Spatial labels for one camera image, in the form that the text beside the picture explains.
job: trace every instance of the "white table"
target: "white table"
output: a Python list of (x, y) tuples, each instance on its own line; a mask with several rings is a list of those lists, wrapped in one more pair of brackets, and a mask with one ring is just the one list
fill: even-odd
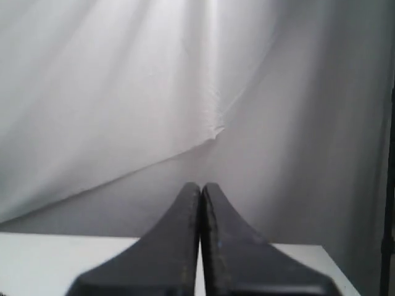
[[(63, 296), (74, 278), (127, 249), (137, 238), (0, 233), (0, 292), (7, 296)], [(344, 296), (360, 296), (318, 245), (275, 247), (331, 276)], [(196, 296), (205, 296), (201, 254)]]

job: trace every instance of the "table surface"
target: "table surface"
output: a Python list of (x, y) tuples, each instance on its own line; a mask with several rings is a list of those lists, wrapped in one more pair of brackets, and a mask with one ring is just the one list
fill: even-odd
[[(124, 251), (132, 237), (0, 233), (0, 292), (7, 296), (63, 296), (80, 273)], [(274, 244), (295, 260), (333, 278), (344, 296), (360, 296), (319, 245)], [(196, 296), (205, 296), (201, 254)]]

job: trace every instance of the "white backdrop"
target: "white backdrop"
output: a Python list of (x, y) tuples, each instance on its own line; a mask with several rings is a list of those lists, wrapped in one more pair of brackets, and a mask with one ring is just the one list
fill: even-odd
[(0, 230), (140, 236), (216, 181), (377, 294), (393, 1), (0, 6), (0, 219), (82, 192)]

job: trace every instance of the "black pole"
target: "black pole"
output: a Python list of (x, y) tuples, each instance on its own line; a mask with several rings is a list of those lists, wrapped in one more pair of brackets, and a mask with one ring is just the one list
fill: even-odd
[(394, 211), (394, 189), (395, 189), (395, 85), (391, 96), (391, 131), (389, 134), (388, 175), (384, 217), (384, 234), (381, 241), (381, 274), (380, 274), (380, 296), (388, 296), (389, 269), (391, 266), (391, 255), (394, 253), (393, 211)]

